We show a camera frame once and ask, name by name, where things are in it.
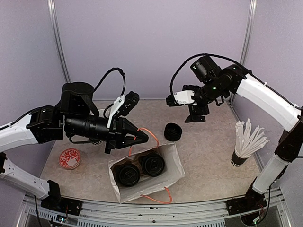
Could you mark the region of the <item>black plastic cup lid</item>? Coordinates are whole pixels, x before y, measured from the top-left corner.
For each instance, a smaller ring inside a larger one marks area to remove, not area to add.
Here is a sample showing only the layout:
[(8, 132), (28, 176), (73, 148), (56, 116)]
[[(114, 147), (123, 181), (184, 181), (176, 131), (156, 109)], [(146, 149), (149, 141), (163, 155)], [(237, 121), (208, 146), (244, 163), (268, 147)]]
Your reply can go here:
[(145, 175), (156, 177), (164, 171), (165, 161), (159, 154), (150, 153), (142, 158), (141, 167)]

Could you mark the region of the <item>white paper takeout bag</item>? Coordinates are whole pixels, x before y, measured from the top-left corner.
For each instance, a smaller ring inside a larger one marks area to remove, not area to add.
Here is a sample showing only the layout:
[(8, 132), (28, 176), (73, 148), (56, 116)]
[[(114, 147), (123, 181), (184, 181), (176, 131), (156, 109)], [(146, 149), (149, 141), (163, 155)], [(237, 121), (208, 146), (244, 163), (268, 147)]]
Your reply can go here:
[(176, 141), (181, 139), (182, 129), (169, 123), (164, 130), (167, 144), (160, 144), (158, 138), (148, 129), (156, 141), (156, 146), (138, 152), (131, 149), (128, 155), (108, 163), (109, 177), (114, 194), (119, 203), (147, 198), (159, 204), (171, 204), (173, 197), (169, 187), (185, 177)]

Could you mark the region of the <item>brown cardboard cup carrier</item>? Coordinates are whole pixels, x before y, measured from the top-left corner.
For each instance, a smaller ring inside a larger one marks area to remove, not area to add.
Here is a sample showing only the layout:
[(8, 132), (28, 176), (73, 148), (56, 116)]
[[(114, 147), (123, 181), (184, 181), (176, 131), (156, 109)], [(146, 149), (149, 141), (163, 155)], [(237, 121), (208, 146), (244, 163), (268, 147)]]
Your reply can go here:
[(117, 182), (118, 185), (122, 186), (118, 181), (117, 181), (117, 178), (116, 178), (116, 173), (117, 173), (117, 169), (119, 166), (123, 165), (123, 164), (134, 164), (135, 166), (137, 166), (139, 168), (139, 171), (140, 171), (140, 180), (142, 177), (150, 177), (148, 175), (145, 175), (142, 171), (142, 167), (141, 167), (141, 161), (142, 161), (142, 158), (146, 156), (146, 155), (140, 155), (140, 156), (137, 156), (136, 159), (124, 159), (122, 161), (119, 161), (118, 163), (116, 164), (113, 164), (113, 166), (111, 167), (112, 171), (113, 171), (113, 175), (114, 175), (114, 179), (115, 181)]

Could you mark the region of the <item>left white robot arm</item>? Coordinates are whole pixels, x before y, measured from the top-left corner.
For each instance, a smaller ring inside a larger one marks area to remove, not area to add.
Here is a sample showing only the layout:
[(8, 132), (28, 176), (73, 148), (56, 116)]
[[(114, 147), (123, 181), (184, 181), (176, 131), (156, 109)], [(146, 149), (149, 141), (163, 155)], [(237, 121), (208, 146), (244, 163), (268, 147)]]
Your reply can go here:
[(66, 83), (57, 105), (37, 107), (0, 129), (0, 177), (15, 184), (62, 210), (66, 199), (58, 183), (44, 180), (18, 166), (24, 158), (33, 163), (30, 155), (34, 146), (74, 136), (84, 143), (103, 141), (105, 153), (146, 143), (148, 135), (133, 125), (126, 116), (138, 104), (139, 95), (133, 91), (120, 95), (112, 104), (108, 117), (100, 116), (93, 102), (94, 87), (85, 82)]

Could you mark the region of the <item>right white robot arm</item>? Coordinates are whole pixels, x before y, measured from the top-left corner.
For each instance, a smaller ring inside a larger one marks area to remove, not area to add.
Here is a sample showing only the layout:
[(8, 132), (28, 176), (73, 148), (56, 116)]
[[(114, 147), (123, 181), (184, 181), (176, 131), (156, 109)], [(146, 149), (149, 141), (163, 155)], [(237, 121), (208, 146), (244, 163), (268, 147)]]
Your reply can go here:
[(196, 79), (185, 84), (182, 99), (189, 106), (189, 120), (202, 120), (210, 113), (210, 104), (221, 106), (234, 98), (231, 109), (239, 121), (251, 119), (263, 128), (268, 144), (258, 156), (260, 174), (242, 199), (252, 210), (284, 169), (302, 155), (303, 108), (287, 100), (237, 61), (216, 54), (200, 53), (185, 60)]

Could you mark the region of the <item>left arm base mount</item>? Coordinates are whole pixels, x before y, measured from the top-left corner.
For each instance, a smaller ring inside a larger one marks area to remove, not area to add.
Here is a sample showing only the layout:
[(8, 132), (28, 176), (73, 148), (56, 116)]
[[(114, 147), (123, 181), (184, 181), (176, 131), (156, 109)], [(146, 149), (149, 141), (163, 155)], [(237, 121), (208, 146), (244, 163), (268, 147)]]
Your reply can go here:
[(79, 216), (83, 202), (80, 200), (60, 197), (47, 197), (41, 200), (41, 207), (49, 210)]

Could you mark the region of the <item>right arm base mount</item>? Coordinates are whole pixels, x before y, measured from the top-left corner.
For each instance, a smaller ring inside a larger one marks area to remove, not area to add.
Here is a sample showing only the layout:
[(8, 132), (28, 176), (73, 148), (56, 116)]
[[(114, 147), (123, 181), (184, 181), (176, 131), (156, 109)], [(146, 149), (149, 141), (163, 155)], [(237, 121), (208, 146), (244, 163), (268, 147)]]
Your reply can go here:
[(243, 196), (239, 198), (232, 198), (225, 202), (229, 215), (245, 213), (252, 210), (260, 209), (267, 206), (265, 196), (253, 197)]

